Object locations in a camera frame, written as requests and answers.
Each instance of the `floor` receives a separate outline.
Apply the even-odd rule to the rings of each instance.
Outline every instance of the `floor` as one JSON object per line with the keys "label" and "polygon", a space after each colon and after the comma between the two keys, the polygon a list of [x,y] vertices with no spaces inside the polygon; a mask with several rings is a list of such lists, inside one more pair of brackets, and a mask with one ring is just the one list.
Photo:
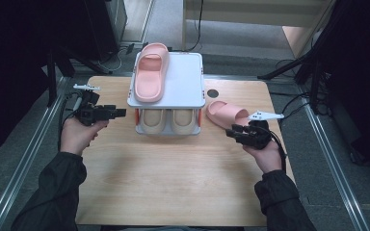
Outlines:
{"label": "floor", "polygon": [[[114,75],[121,76],[132,71],[135,55],[143,42],[163,42],[172,49],[181,47],[180,0],[125,1],[128,25],[133,25],[134,15],[144,16],[152,9],[148,23],[139,23],[135,37],[127,39],[126,44],[136,43],[132,54],[119,54],[103,65],[113,69]],[[136,6],[134,13],[129,4]],[[187,21],[187,47],[194,46],[198,26],[195,21]],[[203,56],[204,73],[207,78],[226,78],[234,80],[256,80],[255,76],[268,73],[285,60],[292,60],[287,40],[280,27],[263,25],[245,25],[237,23],[201,24],[201,37],[195,52]],[[87,83],[95,73],[74,63],[76,78],[59,76],[59,88],[66,90],[74,83]],[[286,72],[275,80],[269,81],[272,101],[276,112],[280,112],[292,95],[308,90],[307,86],[297,86]],[[0,230],[9,230],[11,221],[23,206],[33,190],[36,189],[41,169],[51,160],[56,152],[58,110],[46,108],[47,95],[44,94],[31,109],[30,113],[19,122],[6,143],[0,148]],[[305,99],[296,100],[291,109],[300,107]],[[309,108],[287,119],[280,125],[284,142],[287,145],[291,166],[296,183],[311,220],[318,230],[370,230],[370,164],[356,166],[349,158],[347,144],[328,116],[316,116]],[[39,143],[30,146],[31,141]],[[21,166],[22,158],[29,158]],[[16,178],[17,167],[27,169],[23,178]],[[23,184],[18,188],[8,187],[13,180]],[[99,230],[98,226],[79,226],[80,230]],[[234,230],[221,227],[222,230]],[[263,227],[245,227],[245,230],[265,230]]]}

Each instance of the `person's left hand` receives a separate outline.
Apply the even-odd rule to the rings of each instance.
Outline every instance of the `person's left hand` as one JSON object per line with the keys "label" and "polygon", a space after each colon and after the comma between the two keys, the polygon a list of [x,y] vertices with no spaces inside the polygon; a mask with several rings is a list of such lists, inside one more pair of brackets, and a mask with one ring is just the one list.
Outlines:
{"label": "person's left hand", "polygon": [[108,120],[103,120],[92,126],[85,126],[77,118],[68,118],[62,131],[60,151],[81,156],[90,141],[98,136],[97,132],[106,127],[108,123]]}

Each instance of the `pink sandal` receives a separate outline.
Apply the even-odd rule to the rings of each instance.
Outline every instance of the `pink sandal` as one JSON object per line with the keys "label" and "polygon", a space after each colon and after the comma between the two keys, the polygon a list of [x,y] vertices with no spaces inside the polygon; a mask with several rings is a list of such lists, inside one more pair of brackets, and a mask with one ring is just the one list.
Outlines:
{"label": "pink sandal", "polygon": [[164,94],[165,75],[170,53],[162,43],[144,47],[137,62],[135,74],[135,97],[141,102],[156,102]]}
{"label": "pink sandal", "polygon": [[225,129],[231,129],[232,124],[243,126],[249,124],[249,112],[246,109],[223,101],[210,103],[206,108],[206,115],[212,122]]}

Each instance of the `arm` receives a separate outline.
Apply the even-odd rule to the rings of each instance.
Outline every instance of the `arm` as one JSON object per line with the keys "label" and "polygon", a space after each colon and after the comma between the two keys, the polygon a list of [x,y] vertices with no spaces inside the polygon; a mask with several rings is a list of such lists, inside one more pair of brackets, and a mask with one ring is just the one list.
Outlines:
{"label": "arm", "polygon": [[77,230],[79,186],[87,176],[81,155],[107,124],[98,121],[86,127],[75,118],[66,121],[60,152],[40,173],[39,188],[15,218],[12,230]]}
{"label": "arm", "polygon": [[316,230],[300,201],[293,181],[281,170],[278,145],[271,141],[262,150],[244,146],[263,171],[254,190],[261,211],[267,216],[268,230]]}

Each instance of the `gray floor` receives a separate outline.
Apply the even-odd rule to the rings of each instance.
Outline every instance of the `gray floor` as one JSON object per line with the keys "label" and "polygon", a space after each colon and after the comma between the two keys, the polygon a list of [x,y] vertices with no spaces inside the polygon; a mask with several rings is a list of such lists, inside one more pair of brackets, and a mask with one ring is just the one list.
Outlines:
{"label": "gray floor", "polygon": [[[163,14],[159,12],[165,9],[177,8],[177,3],[178,1],[171,0],[155,1],[154,12],[150,18],[145,41],[160,41],[174,48],[180,47],[181,40],[180,36],[178,36],[180,35],[178,34],[178,28],[168,22],[164,27],[159,23],[159,20],[163,19]],[[202,24],[202,32],[207,32],[208,29],[205,28],[204,25],[205,24]],[[288,52],[288,44],[283,37],[281,28],[258,27],[257,30],[261,31],[262,34],[266,34],[266,31],[269,32],[269,34],[262,35],[260,38],[256,38],[252,35],[252,38],[249,39],[227,37],[224,35],[224,41],[221,47],[216,46],[217,42],[212,38],[202,35],[202,49],[200,49],[199,52],[203,57],[204,73],[206,77],[255,80],[254,76],[274,70],[278,61],[292,59],[292,54]],[[224,24],[221,24],[220,28],[224,30]],[[165,29],[169,29],[171,32],[167,33],[164,31]],[[266,40],[267,37],[274,38],[274,42],[268,44]],[[227,44],[242,44],[243,42],[241,42],[240,39],[245,39],[246,43],[244,44],[246,46],[251,45],[252,49],[255,49],[256,52],[240,54],[241,52],[231,48],[230,45],[227,46]],[[228,52],[224,52],[226,47],[230,47]],[[139,50],[135,50],[134,53],[130,55],[125,55],[121,52],[121,67],[115,70],[113,75],[125,75],[127,72],[132,71],[135,55],[138,51]],[[116,68],[119,66],[119,60],[114,58],[105,65],[110,68]],[[79,64],[76,64],[75,67],[77,70],[76,76],[72,79],[67,78],[68,89],[70,89],[74,83],[87,83],[87,80],[91,76],[96,75]],[[277,77],[275,80],[268,82],[268,86],[276,112],[280,112],[284,105],[293,97],[291,95],[280,95],[278,93],[299,93],[299,88],[294,84],[291,77]],[[47,99],[48,95],[45,93],[37,100],[30,112],[18,123],[10,137],[0,148],[0,199],[2,193],[10,183],[13,173],[24,155],[25,150],[29,150],[29,142],[34,138],[34,133],[46,111],[45,105]],[[302,101],[297,100],[294,104],[289,106],[288,112],[291,112],[301,104]],[[16,192],[17,194],[14,197],[13,205],[6,210],[7,214],[3,215],[4,219],[0,224],[2,225],[1,230],[10,229],[10,224],[14,216],[36,189],[40,171],[56,154],[57,116],[58,112],[54,115],[53,121],[51,121],[47,127],[45,136],[41,139],[36,157],[33,162],[31,162],[30,169],[26,174],[23,184],[19,191]],[[319,116],[318,119],[321,120],[323,129],[328,135],[330,145],[333,148],[334,156],[340,167],[342,167],[344,175],[354,193],[354,197],[359,203],[366,223],[370,228],[370,164],[363,167],[354,165],[349,158],[347,145],[342,140],[333,119],[328,116]],[[343,202],[342,194],[334,180],[333,173],[330,170],[325,152],[323,152],[323,145],[319,143],[319,138],[316,136],[307,111],[301,110],[297,114],[286,119],[280,128],[302,202],[317,229],[356,230],[347,211],[347,207]],[[82,225],[79,228],[81,230],[99,230],[100,227]],[[235,230],[235,228],[231,227],[217,228],[222,230]],[[265,230],[264,228],[256,227],[245,227],[245,229],[252,231]]]}

